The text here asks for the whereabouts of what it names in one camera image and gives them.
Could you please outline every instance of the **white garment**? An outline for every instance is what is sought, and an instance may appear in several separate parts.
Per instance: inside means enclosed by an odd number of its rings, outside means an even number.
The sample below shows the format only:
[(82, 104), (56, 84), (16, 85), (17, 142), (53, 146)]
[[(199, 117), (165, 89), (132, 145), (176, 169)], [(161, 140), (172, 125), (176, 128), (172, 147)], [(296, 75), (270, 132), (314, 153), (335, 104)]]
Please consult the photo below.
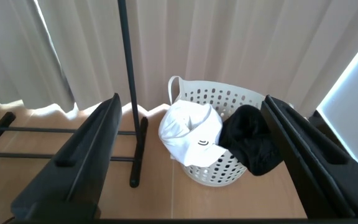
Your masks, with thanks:
[(221, 130), (222, 118), (210, 104), (178, 100), (161, 120), (158, 135), (177, 161), (208, 167), (226, 152), (217, 145)]

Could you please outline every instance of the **perforated basket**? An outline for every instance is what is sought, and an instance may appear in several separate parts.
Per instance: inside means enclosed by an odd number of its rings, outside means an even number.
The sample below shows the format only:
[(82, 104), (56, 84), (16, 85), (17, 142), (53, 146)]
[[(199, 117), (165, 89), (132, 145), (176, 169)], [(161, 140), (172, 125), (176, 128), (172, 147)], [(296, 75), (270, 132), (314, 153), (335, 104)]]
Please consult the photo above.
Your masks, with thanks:
[[(238, 86), (210, 81), (186, 81), (175, 76), (171, 77), (168, 83), (171, 104), (172, 82), (175, 78), (179, 79), (180, 88), (176, 100), (186, 100), (201, 105), (210, 103), (221, 115), (223, 121), (228, 119), (241, 105), (252, 105), (260, 109), (265, 99), (259, 93)], [(182, 165), (182, 168), (196, 182), (211, 187), (231, 184), (247, 170), (228, 150), (209, 167), (185, 167)]]

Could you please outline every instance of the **curtain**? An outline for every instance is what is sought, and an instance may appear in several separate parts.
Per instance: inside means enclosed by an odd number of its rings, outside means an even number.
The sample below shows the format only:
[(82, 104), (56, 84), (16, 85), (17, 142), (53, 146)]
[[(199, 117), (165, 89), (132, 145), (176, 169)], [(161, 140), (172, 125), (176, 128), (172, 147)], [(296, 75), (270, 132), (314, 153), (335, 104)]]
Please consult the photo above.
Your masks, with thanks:
[[(85, 109), (117, 92), (127, 103), (117, 2), (39, 0), (48, 32), (32, 3), (0, 1), (0, 99)], [(127, 12), (147, 110), (168, 103), (179, 75), (270, 94), (308, 116), (358, 51), (354, 0), (127, 0)]]

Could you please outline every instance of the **wooden floor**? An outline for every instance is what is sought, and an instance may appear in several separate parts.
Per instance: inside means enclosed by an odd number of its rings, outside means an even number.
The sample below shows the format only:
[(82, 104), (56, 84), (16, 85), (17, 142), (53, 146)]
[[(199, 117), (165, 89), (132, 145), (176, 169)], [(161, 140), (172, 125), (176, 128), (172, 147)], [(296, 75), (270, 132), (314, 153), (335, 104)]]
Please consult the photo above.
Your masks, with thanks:
[[(17, 116), (11, 126), (77, 128), (86, 119), (59, 110), (27, 110), (21, 102), (0, 105), (0, 119), (7, 111)], [(129, 187), (131, 163), (111, 162), (99, 201), (102, 218), (305, 218), (305, 212), (284, 162), (262, 177), (246, 172), (235, 183), (212, 188), (197, 184), (170, 159), (158, 138), (165, 110), (148, 116), (140, 185)], [(131, 111), (126, 111), (122, 131), (132, 131)], [(55, 153), (71, 134), (5, 132), (0, 152)], [(134, 136), (118, 136), (113, 155), (133, 156)], [(10, 204), (47, 163), (46, 159), (0, 158), (0, 223), (11, 217)]]

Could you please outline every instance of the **black garment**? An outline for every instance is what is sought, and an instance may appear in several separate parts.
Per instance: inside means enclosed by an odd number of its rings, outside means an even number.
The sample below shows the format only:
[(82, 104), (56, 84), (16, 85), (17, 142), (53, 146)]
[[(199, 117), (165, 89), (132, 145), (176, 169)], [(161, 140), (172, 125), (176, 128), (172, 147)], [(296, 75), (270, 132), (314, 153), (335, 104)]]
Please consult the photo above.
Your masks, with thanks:
[(283, 161), (262, 113), (251, 105), (240, 106), (223, 122), (219, 145), (254, 175), (264, 175)]

